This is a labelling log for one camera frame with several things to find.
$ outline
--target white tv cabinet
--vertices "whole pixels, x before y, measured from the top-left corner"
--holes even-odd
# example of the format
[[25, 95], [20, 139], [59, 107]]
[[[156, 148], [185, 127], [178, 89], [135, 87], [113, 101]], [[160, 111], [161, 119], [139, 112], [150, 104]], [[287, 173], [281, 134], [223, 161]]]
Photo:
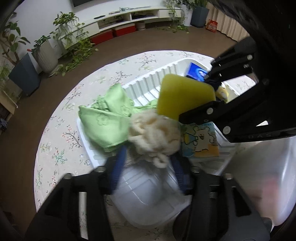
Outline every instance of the white tv cabinet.
[[[181, 17], [181, 8], [175, 7], [175, 16], [177, 18]], [[138, 8], [138, 9], [132, 9], [127, 11], [122, 11], [115, 14], [105, 14], [105, 17], [99, 18], [99, 19], [90, 19], [87, 21], [84, 21], [83, 32], [87, 33], [86, 37], [93, 36], [95, 34], [98, 34], [100, 32], [103, 32], [105, 30], [128, 24], [128, 23], [134, 23], [138, 21], [145, 21], [150, 19], [163, 19], [163, 21], [168, 20], [168, 18], [171, 18], [173, 16], [173, 13], [170, 9], [164, 7], [164, 6], [151, 6], [146, 8]], [[141, 18], [135, 18], [135, 15], [144, 15], [145, 17]], [[116, 19], [123, 19], [123, 21], [116, 23], [113, 22]], [[76, 27], [71, 28], [70, 32], [73, 34], [71, 37], [71, 45], [76, 43], [76, 36], [78, 35], [78, 30]], [[71, 45], [67, 45], [67, 41], [64, 39], [65, 35], [62, 35], [59, 40], [62, 42], [63, 46], [67, 49]]]

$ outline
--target crumpled towel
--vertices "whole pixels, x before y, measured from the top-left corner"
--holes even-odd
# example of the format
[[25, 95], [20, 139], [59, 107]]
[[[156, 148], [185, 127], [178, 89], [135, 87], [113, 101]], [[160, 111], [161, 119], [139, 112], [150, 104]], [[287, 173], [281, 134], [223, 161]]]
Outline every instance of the crumpled towel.
[[98, 96], [91, 107], [79, 106], [78, 114], [89, 139], [105, 152], [111, 152], [127, 141], [130, 116], [156, 106], [157, 99], [145, 106], [134, 106], [118, 83], [111, 86], [105, 96]]
[[165, 168], [169, 163], [168, 156], [180, 149], [179, 123], [158, 115], [155, 109], [133, 114], [128, 141], [135, 145], [137, 153], [146, 156], [146, 161]]

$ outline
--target floral tablecloth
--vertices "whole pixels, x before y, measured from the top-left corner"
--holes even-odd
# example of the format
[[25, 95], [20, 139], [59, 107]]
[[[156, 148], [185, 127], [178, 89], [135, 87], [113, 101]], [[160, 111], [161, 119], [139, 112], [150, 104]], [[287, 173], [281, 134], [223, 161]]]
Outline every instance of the floral tablecloth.
[[[114, 83], [122, 85], [163, 65], [182, 58], [193, 58], [210, 68], [211, 57], [185, 51], [150, 51], [127, 57], [106, 65], [86, 78], [63, 99], [50, 117], [40, 140], [34, 169], [36, 210], [65, 173], [81, 175], [92, 170], [89, 158], [77, 132], [78, 106], [91, 104], [98, 95], [104, 95]], [[229, 82], [242, 93], [254, 85], [248, 77]], [[138, 229], [124, 219], [109, 197], [106, 207], [115, 241], [117, 240], [175, 240], [172, 222], [152, 230]], [[82, 237], [87, 237], [86, 213], [80, 208]]]

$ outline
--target white wall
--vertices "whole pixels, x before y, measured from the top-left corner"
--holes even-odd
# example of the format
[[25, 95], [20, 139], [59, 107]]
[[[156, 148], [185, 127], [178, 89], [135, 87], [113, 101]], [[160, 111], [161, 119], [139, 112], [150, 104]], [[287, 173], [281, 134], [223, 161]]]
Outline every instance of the white wall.
[[[119, 7], [143, 7], [163, 5], [163, 0], [94, 0], [77, 7], [73, 7], [71, 0], [25, 0], [17, 9], [16, 17], [10, 21], [18, 21], [21, 35], [26, 37], [31, 44], [23, 46], [20, 44], [18, 52], [20, 57], [27, 53], [28, 48], [32, 48], [34, 40], [39, 39], [42, 35], [49, 35], [55, 30], [52, 24], [59, 12], [74, 12], [79, 17], [79, 22], [83, 22], [100, 15], [107, 15], [111, 11], [119, 10]], [[50, 43], [58, 57], [62, 52], [58, 44], [50, 39]], [[32, 62], [37, 70], [38, 65], [34, 58]]]

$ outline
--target green cloth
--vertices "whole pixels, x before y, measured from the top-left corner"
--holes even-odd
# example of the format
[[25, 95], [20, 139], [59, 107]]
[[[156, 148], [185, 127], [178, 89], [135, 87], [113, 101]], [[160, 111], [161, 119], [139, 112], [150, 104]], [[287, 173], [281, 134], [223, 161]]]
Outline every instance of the green cloth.
[[145, 106], [134, 106], [121, 85], [115, 84], [104, 97], [98, 96], [91, 107], [79, 106], [78, 114], [89, 139], [105, 152], [111, 152], [127, 140], [130, 116], [156, 106], [157, 99]]

